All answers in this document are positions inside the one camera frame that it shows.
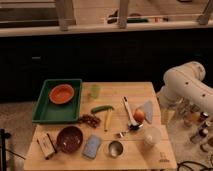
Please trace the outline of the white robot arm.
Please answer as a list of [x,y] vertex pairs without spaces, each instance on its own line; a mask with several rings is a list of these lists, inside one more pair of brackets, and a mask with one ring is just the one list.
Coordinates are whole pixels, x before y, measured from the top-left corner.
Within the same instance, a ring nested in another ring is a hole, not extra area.
[[202,82],[205,74],[204,66],[196,61],[167,70],[163,76],[164,85],[158,92],[160,106],[169,108],[186,98],[213,116],[213,88]]

